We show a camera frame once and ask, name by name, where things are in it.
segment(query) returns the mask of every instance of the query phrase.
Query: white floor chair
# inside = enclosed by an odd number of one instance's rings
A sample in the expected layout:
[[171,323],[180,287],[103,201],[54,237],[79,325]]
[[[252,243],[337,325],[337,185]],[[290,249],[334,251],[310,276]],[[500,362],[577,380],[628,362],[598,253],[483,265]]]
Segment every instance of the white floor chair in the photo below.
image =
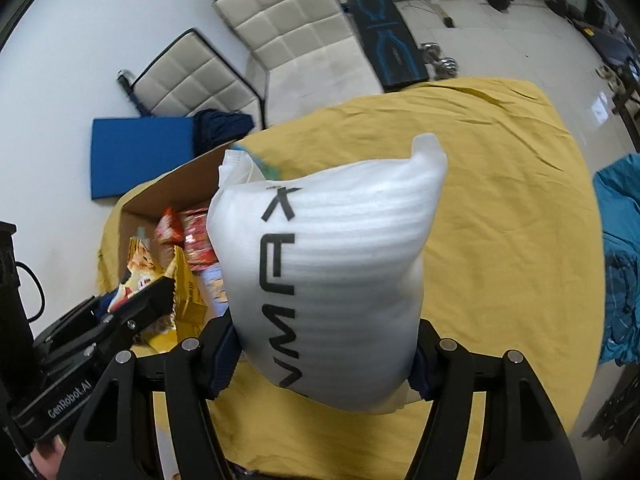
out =
[[251,115],[254,131],[264,129],[262,96],[193,28],[169,45],[132,88],[155,115],[238,110]]
[[248,80],[266,101],[267,126],[382,93],[338,0],[215,0],[213,6],[253,53]]

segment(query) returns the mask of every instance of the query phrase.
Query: black fabric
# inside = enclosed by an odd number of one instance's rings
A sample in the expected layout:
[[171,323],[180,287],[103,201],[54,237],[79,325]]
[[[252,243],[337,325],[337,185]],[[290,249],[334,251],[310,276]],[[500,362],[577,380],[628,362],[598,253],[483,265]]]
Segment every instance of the black fabric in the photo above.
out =
[[193,153],[199,156],[230,140],[243,139],[253,129],[251,115],[201,110],[193,116]]
[[393,0],[348,0],[348,6],[364,53],[385,91],[429,80],[414,37]]

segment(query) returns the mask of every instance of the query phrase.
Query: yellow bed sheet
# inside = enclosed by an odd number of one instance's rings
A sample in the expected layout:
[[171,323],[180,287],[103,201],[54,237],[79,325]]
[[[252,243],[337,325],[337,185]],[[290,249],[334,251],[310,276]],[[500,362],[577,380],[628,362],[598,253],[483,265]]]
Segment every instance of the yellow bed sheet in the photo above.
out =
[[[600,220],[588,170],[534,85],[459,78],[318,110],[242,144],[283,179],[372,158],[405,158],[433,132],[449,157],[424,250],[422,316],[467,349],[524,352],[565,428],[591,384],[604,305]],[[459,478],[471,479],[484,397]],[[272,386],[240,363],[210,404],[228,457],[319,479],[404,477],[430,404],[353,415]]]

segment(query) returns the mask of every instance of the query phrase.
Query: white plastic bag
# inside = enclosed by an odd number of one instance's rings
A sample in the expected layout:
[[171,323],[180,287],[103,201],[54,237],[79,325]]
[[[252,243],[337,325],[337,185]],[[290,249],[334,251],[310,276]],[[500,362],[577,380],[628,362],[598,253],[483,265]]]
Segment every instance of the white plastic bag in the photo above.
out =
[[415,137],[409,159],[286,182],[249,182],[260,176],[239,153],[221,166],[207,231],[247,358],[323,404],[388,406],[415,354],[421,252],[447,171],[436,137]]

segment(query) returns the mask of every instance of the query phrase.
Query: tiled floor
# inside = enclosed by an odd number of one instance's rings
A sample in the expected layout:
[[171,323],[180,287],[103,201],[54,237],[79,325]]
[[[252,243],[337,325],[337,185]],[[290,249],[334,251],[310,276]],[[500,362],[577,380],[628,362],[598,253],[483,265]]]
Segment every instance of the tiled floor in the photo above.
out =
[[435,41],[460,75],[526,79],[556,106],[593,173],[635,153],[625,125],[610,113],[612,91],[595,73],[600,57],[566,20],[544,5],[498,12],[484,0],[441,0],[456,28],[445,28],[424,1],[398,7],[417,43]]

